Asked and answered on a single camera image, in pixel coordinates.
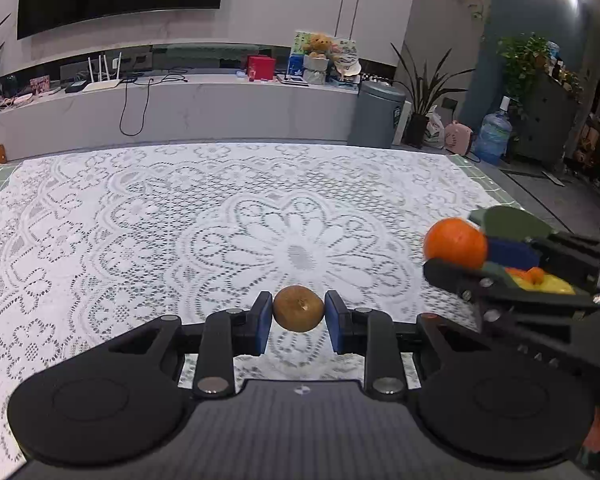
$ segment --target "red box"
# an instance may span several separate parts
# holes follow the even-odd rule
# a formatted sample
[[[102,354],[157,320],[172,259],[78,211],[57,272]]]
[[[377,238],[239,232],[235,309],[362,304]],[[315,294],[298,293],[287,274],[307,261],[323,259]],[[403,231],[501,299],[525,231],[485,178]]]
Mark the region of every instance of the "red box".
[[[269,56],[249,56],[247,58],[247,77],[249,81],[273,79],[276,60]]]

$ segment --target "brown kiwi fruit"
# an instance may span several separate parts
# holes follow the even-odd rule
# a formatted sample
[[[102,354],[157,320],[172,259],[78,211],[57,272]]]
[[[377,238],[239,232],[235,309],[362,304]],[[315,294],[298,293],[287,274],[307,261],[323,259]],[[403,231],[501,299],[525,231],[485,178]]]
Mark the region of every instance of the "brown kiwi fruit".
[[[286,286],[273,300],[273,317],[282,328],[308,332],[324,317],[324,303],[305,286]]]

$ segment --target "stuffed animal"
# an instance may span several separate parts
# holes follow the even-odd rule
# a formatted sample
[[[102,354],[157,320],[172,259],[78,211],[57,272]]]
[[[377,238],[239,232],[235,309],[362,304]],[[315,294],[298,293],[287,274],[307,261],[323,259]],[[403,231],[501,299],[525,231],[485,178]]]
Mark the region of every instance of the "stuffed animal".
[[[305,43],[302,49],[306,54],[325,54],[331,48],[331,43],[333,41],[326,34],[312,34],[311,38],[309,38],[309,43]]]

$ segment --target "black plant pot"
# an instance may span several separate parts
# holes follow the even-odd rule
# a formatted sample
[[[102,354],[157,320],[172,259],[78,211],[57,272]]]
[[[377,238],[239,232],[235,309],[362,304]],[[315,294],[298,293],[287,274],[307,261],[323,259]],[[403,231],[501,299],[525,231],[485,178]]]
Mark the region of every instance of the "black plant pot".
[[[427,129],[429,118],[420,114],[412,114],[409,124],[404,129],[404,135],[402,136],[402,142],[416,148],[422,147],[422,139],[424,139],[424,132]]]

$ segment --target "dark cabinet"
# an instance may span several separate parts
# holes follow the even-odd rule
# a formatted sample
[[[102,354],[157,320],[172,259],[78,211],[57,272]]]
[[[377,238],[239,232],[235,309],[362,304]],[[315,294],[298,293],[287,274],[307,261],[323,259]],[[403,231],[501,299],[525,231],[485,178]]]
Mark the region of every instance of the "dark cabinet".
[[[527,117],[515,126],[516,155],[532,158],[547,168],[562,160],[578,103],[556,80],[542,73],[525,103]]]

